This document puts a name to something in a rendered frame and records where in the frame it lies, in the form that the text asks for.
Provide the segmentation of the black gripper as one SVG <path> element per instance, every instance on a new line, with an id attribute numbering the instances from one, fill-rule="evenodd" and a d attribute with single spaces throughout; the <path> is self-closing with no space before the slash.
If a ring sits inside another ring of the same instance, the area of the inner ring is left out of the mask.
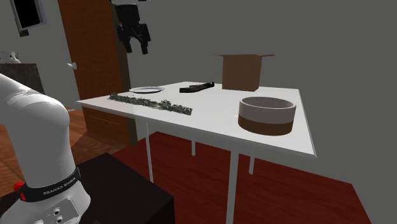
<path id="1" fill-rule="evenodd" d="M 139 38 L 143 55 L 148 54 L 151 41 L 148 26 L 139 24 L 139 9 L 136 4 L 119 4 L 115 6 L 120 25 L 116 26 L 118 39 L 123 43 L 127 53 L 132 53 L 130 37 Z"/>

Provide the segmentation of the brown wooden door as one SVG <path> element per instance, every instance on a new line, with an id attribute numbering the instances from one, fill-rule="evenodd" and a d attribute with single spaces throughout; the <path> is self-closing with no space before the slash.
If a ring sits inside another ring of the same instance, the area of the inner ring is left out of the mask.
<path id="1" fill-rule="evenodd" d="M 111 0 L 57 0 L 80 100 L 128 91 L 127 54 Z M 87 130 L 125 146 L 137 144 L 135 120 L 82 106 Z"/>

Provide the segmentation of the white plate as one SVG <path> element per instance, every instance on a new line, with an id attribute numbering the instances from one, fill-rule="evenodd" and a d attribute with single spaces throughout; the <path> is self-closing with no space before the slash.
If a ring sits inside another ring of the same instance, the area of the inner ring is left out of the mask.
<path id="1" fill-rule="evenodd" d="M 129 91 L 136 94 L 152 94 L 163 91 L 164 87 L 136 87 L 131 88 Z"/>

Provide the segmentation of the long green leafy sprig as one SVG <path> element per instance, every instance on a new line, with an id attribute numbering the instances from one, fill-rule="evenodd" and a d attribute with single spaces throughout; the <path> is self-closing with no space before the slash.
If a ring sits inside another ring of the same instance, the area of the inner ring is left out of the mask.
<path id="1" fill-rule="evenodd" d="M 117 93 L 110 94 L 108 97 L 108 100 L 124 102 L 127 104 L 133 104 L 133 105 L 138 105 L 138 106 L 145 106 L 145 107 L 149 107 L 149 108 L 160 109 L 160 110 L 175 112 L 175 113 L 184 114 L 184 115 L 191 115 L 192 111 L 193 111 L 192 108 L 182 106 L 179 104 L 173 104 L 173 103 L 171 103 L 171 101 L 168 101 L 168 100 L 162 100 L 160 102 L 157 102 L 157 101 L 152 101 L 150 99 L 145 99 L 142 97 L 123 96 L 123 95 L 119 95 Z"/>

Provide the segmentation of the black remote control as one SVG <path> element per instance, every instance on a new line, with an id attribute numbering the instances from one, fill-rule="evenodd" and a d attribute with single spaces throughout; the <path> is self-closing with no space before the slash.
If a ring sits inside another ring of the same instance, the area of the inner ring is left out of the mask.
<path id="1" fill-rule="evenodd" d="M 190 85 L 189 87 L 183 87 L 179 89 L 180 93 L 194 93 L 199 92 L 201 90 L 205 90 L 208 88 L 214 87 L 214 82 L 211 83 L 203 83 L 199 85 Z"/>

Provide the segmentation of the white table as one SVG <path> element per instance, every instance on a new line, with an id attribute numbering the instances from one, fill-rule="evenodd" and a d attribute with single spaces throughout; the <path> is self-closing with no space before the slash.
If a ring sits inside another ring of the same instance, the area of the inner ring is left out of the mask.
<path id="1" fill-rule="evenodd" d="M 152 101 L 168 99 L 192 108 L 191 115 L 111 101 L 107 96 L 80 100 L 79 104 L 114 115 L 142 118 L 146 122 L 185 130 L 194 143 L 211 143 L 217 148 L 230 151 L 226 224 L 233 224 L 240 155 L 250 157 L 249 172 L 254 171 L 254 161 L 257 158 L 275 162 L 281 157 L 286 160 L 295 157 L 317 157 L 299 90 L 259 87 L 254 92 L 248 92 L 226 90 L 222 89 L 220 84 L 215 84 L 214 87 L 199 92 L 180 93 L 179 89 L 186 84 L 184 81 L 164 85 L 163 91 L 152 94 L 136 94 L 129 91 L 122 95 Z M 239 102 L 245 97 L 254 96 L 275 97 L 296 104 L 292 131 L 282 136 L 266 136 L 241 128 L 238 124 Z"/>

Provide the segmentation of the white framed dark window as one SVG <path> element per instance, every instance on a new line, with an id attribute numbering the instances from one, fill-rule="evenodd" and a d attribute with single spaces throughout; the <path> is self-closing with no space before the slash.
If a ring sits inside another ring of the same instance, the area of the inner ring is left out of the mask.
<path id="1" fill-rule="evenodd" d="M 20 37 L 28 36 L 29 29 L 46 24 L 43 0 L 10 0 Z"/>

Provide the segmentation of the brown cardboard box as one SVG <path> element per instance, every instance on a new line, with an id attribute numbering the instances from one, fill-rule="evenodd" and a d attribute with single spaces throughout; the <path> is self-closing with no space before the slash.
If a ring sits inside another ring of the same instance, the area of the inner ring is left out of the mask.
<path id="1" fill-rule="evenodd" d="M 274 54 L 216 54 L 223 57 L 222 89 L 254 92 L 259 88 L 261 63 Z"/>

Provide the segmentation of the dark cabinet with white figure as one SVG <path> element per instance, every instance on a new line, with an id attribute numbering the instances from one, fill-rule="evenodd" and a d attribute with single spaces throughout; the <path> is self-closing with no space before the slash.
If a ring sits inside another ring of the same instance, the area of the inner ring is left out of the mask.
<path id="1" fill-rule="evenodd" d="M 22 63 L 15 52 L 0 52 L 0 73 L 45 94 L 36 64 Z"/>

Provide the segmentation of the dark robot stand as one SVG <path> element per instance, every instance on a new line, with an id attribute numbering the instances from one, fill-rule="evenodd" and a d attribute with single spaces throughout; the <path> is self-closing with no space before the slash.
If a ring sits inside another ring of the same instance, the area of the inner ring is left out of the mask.
<path id="1" fill-rule="evenodd" d="M 0 224 L 176 224 L 173 196 L 108 153 L 18 162 L 26 183 L 4 197 L 9 209 L 0 203 Z"/>

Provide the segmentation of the white and brown bowl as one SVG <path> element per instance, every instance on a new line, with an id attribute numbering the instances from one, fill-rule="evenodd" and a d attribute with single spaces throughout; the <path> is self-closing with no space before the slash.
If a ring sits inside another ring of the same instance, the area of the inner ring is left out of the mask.
<path id="1" fill-rule="evenodd" d="M 244 130 L 266 136 L 292 131 L 296 104 L 275 97 L 245 97 L 239 102 L 238 124 Z"/>

